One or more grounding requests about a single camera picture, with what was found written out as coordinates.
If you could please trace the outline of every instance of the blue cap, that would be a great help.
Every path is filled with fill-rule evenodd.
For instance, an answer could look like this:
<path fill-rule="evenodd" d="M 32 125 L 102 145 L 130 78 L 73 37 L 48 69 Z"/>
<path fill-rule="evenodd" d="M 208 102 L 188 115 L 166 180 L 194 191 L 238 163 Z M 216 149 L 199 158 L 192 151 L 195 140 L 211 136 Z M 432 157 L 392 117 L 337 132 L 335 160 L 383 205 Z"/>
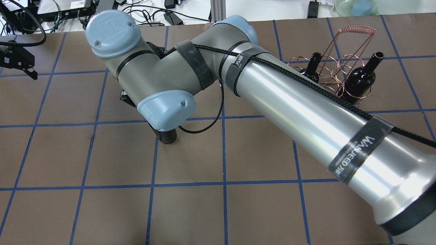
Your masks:
<path fill-rule="evenodd" d="M 186 121 L 195 111 L 195 100 L 184 90 L 168 90 L 150 95 L 137 109 L 158 131 L 170 131 Z"/>
<path fill-rule="evenodd" d="M 257 35 L 256 35 L 256 31 L 254 30 L 254 28 L 248 24 L 247 20 L 239 15 L 232 15 L 228 18 L 225 18 L 222 21 L 218 21 L 217 23 L 213 24 L 212 26 L 216 25 L 216 24 L 220 24 L 220 23 L 226 23 L 229 25 L 232 25 L 238 29 L 240 29 L 250 40 L 250 42 L 254 43 L 254 44 L 258 44 L 258 40 L 257 40 Z"/>
<path fill-rule="evenodd" d="M 131 50 L 141 39 L 134 19 L 119 10 L 94 16 L 86 27 L 86 39 L 95 55 L 111 58 Z"/>

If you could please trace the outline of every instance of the wine bottle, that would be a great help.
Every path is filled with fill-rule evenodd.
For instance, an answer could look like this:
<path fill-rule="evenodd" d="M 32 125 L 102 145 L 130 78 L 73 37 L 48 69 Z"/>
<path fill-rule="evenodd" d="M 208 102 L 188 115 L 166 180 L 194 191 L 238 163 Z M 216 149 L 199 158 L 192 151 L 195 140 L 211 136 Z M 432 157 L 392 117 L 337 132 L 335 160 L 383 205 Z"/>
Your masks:
<path fill-rule="evenodd" d="M 374 70 L 385 56 L 382 52 L 375 52 L 368 63 L 364 67 L 354 69 L 351 74 L 344 81 L 344 93 L 340 98 L 354 104 L 359 100 L 359 97 L 374 84 L 375 73 Z"/>
<path fill-rule="evenodd" d="M 320 78 L 317 73 L 318 65 L 321 62 L 322 55 L 320 53 L 313 53 L 312 57 L 310 57 L 310 61 L 307 64 L 307 68 L 303 68 L 300 70 L 300 73 L 310 80 L 318 83 Z"/>

